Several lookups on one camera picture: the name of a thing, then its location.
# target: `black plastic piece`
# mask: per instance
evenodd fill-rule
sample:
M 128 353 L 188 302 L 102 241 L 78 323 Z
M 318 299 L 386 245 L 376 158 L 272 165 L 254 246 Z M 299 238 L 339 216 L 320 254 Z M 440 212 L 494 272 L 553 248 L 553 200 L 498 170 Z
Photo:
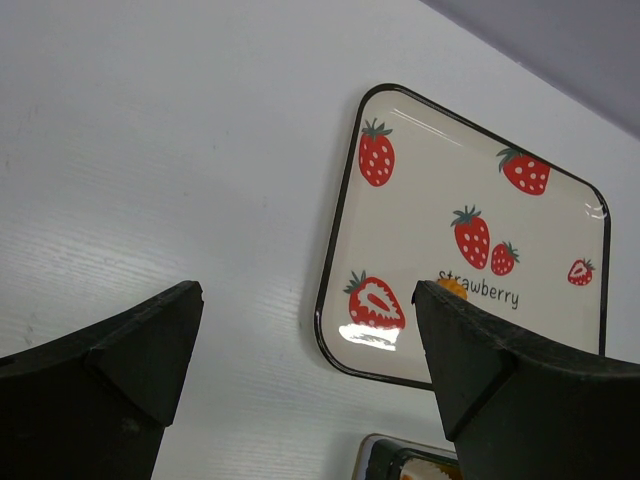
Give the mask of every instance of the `black plastic piece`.
M 466 480 L 639 477 L 639 365 L 544 338 L 434 282 L 414 301 Z
M 148 479 L 202 315 L 182 282 L 133 309 L 0 359 L 0 479 Z

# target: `white table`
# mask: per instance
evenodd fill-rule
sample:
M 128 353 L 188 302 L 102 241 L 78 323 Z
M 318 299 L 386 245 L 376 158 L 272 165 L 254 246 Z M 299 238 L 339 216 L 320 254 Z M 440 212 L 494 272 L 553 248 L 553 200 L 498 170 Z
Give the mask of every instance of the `white table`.
M 0 3 L 0 354 L 186 278 L 205 311 L 154 478 L 349 478 L 433 394 L 326 364 L 312 310 L 357 104 L 397 82 L 592 181 L 609 353 L 640 361 L 640 142 L 418 0 Z

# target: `strawberry text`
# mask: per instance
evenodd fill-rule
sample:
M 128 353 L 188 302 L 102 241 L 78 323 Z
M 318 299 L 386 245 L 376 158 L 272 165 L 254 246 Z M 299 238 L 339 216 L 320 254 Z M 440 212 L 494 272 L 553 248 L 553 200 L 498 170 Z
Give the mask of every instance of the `strawberry text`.
M 449 270 L 445 272 L 444 270 L 440 270 L 440 278 L 454 278 L 457 282 L 460 283 L 464 288 L 467 289 L 469 293 L 476 293 L 478 295 L 482 295 L 483 297 L 489 297 L 498 301 L 502 301 L 504 303 L 511 303 L 511 308 L 513 310 L 518 309 L 518 300 L 520 300 L 520 294 L 515 292 L 510 292 L 503 288 L 496 288 L 488 285 L 483 278 L 482 281 L 474 281 L 469 280 L 468 278 L 464 278 L 460 275 L 455 275 Z

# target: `square plate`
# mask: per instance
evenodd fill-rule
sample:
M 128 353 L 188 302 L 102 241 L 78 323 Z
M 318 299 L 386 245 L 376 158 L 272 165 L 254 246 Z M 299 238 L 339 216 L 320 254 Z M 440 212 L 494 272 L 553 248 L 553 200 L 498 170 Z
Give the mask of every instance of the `square plate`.
M 462 480 L 455 452 L 372 434 L 360 444 L 353 480 Z
M 327 360 L 431 389 L 411 297 L 474 305 L 604 354 L 610 216 L 596 188 L 399 85 L 358 109 L 315 311 Z

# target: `strawberry print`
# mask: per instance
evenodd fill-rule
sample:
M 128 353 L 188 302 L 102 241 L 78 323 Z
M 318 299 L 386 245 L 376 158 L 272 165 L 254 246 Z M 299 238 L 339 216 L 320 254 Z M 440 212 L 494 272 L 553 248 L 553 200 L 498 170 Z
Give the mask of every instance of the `strawberry print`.
M 344 289 L 349 294 L 349 313 L 353 323 L 374 328 L 405 327 L 405 317 L 398 299 L 389 285 L 376 277 L 367 277 L 366 272 L 353 278 Z
M 482 212 L 477 211 L 475 205 L 469 211 L 464 207 L 464 212 L 456 210 L 453 212 L 457 218 L 451 222 L 454 228 L 456 243 L 462 256 L 472 267 L 482 270 L 487 265 L 489 257 L 489 227 L 480 218 Z
M 511 273 L 516 263 L 520 263 L 518 257 L 518 250 L 513 248 L 511 242 L 496 245 L 491 253 L 491 271 L 500 276 Z
M 396 164 L 396 154 L 389 141 L 388 135 L 393 132 L 386 129 L 384 123 L 376 127 L 373 123 L 365 121 L 366 127 L 362 129 L 359 149 L 359 165 L 362 176 L 374 187 L 381 187 L 389 181 Z
M 576 260 L 573 262 L 571 270 L 569 270 L 567 280 L 569 280 L 569 283 L 583 287 L 591 283 L 595 269 L 591 264 L 591 260 Z
M 549 165 L 513 148 L 505 148 L 496 156 L 503 157 L 498 170 L 504 172 L 517 189 L 529 195 L 545 192 L 551 173 Z

